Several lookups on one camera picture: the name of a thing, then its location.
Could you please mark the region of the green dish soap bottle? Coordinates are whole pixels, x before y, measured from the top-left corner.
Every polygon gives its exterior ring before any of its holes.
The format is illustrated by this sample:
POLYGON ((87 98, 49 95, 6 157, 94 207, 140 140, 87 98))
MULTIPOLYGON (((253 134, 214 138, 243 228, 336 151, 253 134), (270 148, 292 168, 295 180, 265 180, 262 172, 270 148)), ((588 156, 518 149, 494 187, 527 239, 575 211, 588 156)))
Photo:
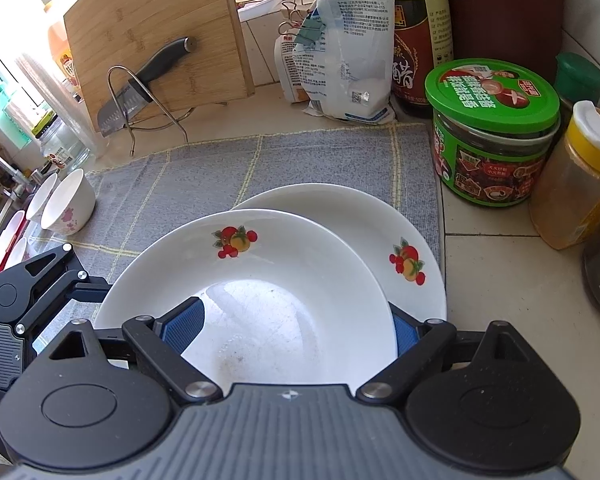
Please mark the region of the green dish soap bottle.
POLYGON ((18 150, 33 140, 30 99, 19 84, 10 84, 0 76, 0 128, 18 150))

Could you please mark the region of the white plate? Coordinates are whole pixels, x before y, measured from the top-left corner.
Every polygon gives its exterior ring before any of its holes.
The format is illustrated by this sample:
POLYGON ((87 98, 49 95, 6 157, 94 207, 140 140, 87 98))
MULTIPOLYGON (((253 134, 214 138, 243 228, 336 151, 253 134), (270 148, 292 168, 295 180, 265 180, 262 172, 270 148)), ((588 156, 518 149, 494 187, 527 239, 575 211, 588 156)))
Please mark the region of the white plate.
POLYGON ((420 322, 448 317, 434 253, 418 229, 382 200, 343 185, 301 183, 273 188, 237 207, 290 212, 321 224, 363 259, 389 302, 420 322))
POLYGON ((184 224, 116 279, 99 328, 188 298, 204 326, 182 355, 223 390, 236 382, 356 389, 396 359, 388 301, 362 258, 319 224, 243 209, 184 224))

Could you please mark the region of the white salt bag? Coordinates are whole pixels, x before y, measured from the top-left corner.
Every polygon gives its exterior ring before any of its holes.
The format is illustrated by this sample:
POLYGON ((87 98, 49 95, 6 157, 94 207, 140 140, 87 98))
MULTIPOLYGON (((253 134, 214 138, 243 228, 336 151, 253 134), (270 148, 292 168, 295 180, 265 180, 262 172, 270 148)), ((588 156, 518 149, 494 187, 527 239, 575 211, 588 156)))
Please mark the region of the white salt bag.
POLYGON ((392 122, 393 34, 394 0, 316 0, 292 49, 306 114, 392 122))

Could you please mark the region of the steel kitchen faucet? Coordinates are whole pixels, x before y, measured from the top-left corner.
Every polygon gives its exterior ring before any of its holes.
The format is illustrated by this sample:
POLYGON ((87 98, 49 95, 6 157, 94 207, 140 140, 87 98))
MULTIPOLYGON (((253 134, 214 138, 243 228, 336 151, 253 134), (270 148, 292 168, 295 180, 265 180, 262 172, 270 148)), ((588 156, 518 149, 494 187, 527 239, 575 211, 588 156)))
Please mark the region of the steel kitchen faucet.
POLYGON ((0 169, 4 174, 8 174, 12 185, 7 188, 9 196, 16 196, 21 200, 23 196, 30 195, 35 191, 35 184, 28 179, 20 170, 9 165, 8 162, 0 155, 0 169))

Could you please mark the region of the dark red knife block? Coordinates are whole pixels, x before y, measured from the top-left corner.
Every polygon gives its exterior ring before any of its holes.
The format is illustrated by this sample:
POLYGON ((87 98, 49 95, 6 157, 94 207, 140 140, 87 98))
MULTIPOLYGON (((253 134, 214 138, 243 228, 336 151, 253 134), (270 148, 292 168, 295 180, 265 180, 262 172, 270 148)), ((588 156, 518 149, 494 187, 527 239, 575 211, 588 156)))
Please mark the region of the dark red knife block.
POLYGON ((450 10, 456 58, 512 62, 554 80, 564 0, 450 0, 450 10))

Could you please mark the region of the white plate back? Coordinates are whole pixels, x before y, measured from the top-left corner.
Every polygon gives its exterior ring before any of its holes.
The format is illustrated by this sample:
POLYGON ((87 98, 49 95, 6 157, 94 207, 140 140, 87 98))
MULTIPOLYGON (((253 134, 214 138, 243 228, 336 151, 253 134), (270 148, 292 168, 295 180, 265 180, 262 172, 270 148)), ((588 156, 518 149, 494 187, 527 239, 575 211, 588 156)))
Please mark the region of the white plate back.
POLYGON ((236 382, 356 389, 396 359, 388 301, 362 258, 319 224, 243 209, 184 224, 116 279, 99 328, 188 298, 204 326, 182 355, 223 390, 236 382))

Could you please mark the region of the red white basin in sink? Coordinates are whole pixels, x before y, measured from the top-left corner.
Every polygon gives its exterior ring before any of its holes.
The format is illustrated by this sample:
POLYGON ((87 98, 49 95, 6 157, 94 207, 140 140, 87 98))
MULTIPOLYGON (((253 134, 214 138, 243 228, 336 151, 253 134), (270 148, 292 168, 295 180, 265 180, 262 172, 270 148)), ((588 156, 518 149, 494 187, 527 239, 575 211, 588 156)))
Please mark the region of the red white basin in sink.
POLYGON ((26 212, 23 209, 17 210, 10 218, 6 228, 0 235, 0 272, 4 270, 6 261, 12 248, 19 240, 24 228, 26 227, 26 212))

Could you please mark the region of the green lid sauce jar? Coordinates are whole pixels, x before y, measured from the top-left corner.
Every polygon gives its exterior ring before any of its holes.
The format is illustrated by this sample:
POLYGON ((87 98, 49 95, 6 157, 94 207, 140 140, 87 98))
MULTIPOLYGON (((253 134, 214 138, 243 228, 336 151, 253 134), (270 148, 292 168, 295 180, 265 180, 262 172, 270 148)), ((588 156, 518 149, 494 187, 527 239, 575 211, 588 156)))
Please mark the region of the green lid sauce jar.
POLYGON ((560 127, 552 85, 513 63, 463 58, 434 68, 425 92, 441 183, 483 207, 526 200, 560 127))

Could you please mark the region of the plastic wrap roll right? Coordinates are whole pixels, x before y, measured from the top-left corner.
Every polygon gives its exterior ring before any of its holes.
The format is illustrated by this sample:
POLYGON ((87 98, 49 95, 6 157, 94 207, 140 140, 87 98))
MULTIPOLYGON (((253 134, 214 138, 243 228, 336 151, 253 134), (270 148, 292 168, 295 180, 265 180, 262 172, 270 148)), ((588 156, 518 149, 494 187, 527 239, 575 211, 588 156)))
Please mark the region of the plastic wrap roll right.
POLYGON ((105 154, 108 148, 107 140, 94 129, 85 101, 76 100, 72 85, 65 85, 66 78, 61 75, 58 67, 54 63, 40 63, 26 54, 18 55, 16 64, 46 103, 95 157, 99 158, 105 154))

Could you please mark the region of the floral bowl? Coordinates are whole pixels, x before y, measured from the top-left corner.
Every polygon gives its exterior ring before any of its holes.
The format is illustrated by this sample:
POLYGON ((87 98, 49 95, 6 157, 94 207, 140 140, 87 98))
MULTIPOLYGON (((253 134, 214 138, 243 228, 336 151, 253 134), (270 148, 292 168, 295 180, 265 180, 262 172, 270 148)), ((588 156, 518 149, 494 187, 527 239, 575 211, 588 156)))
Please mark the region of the floral bowl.
POLYGON ((6 260, 4 270, 10 269, 17 264, 23 263, 30 258, 29 242, 25 237, 21 237, 14 245, 6 260))
POLYGON ((40 223, 44 208, 59 183, 58 174, 51 174, 38 187, 26 211, 26 220, 40 223))
POLYGON ((84 170, 73 170, 47 201, 41 228, 61 236, 76 234, 90 220, 95 203, 95 191, 84 170))

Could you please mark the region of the yellow lid spice jar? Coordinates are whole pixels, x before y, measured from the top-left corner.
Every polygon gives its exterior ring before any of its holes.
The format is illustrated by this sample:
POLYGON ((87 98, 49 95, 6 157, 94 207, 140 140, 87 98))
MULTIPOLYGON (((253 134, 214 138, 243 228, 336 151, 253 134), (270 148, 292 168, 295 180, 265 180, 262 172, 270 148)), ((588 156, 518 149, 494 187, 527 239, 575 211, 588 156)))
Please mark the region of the yellow lid spice jar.
POLYGON ((573 105, 535 183, 529 214, 539 237, 557 250, 584 242, 600 227, 600 108, 593 102, 573 105))

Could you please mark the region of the glass jar green lid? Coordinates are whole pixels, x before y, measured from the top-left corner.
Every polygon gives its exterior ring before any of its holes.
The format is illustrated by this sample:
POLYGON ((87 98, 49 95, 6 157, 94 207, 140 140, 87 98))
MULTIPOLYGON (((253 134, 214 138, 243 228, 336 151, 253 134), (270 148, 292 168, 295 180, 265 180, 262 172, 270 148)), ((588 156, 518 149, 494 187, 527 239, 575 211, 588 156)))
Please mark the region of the glass jar green lid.
POLYGON ((32 133, 40 144, 42 155, 59 170, 76 170, 91 155, 90 149, 53 110, 41 118, 32 133))

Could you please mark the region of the orange white food bag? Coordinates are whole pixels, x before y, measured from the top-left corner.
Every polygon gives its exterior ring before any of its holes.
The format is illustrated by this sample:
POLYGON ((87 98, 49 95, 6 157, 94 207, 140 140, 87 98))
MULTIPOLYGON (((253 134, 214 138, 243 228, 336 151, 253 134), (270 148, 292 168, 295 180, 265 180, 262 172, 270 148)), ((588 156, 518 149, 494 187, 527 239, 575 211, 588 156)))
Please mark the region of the orange white food bag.
POLYGON ((289 29, 288 32, 279 35, 274 44, 274 62, 278 80, 285 99, 292 104, 309 101, 306 90, 302 88, 300 73, 292 53, 297 32, 296 28, 289 29))

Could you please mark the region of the grey blue checked dish mat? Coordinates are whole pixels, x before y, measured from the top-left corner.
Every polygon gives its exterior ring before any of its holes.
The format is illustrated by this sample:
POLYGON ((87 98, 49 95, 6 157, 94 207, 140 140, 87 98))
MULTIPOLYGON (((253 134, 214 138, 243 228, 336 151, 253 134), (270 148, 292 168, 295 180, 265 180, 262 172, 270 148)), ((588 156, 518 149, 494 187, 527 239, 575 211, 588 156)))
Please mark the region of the grey blue checked dish mat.
POLYGON ((279 186, 357 188, 399 211, 440 269, 440 188, 426 126, 388 125, 255 134, 170 148, 93 171, 94 214, 69 237, 87 272, 114 282, 146 247, 182 224, 279 186))

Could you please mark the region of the white dish on windowsill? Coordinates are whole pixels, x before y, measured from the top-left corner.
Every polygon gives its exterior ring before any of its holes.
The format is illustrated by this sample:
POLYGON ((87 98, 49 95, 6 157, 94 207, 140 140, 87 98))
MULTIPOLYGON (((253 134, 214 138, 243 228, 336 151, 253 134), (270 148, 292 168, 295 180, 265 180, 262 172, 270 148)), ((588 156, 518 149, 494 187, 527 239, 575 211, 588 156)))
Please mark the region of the white dish on windowsill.
POLYGON ((237 0, 238 18, 241 23, 260 18, 279 10, 284 0, 237 0))

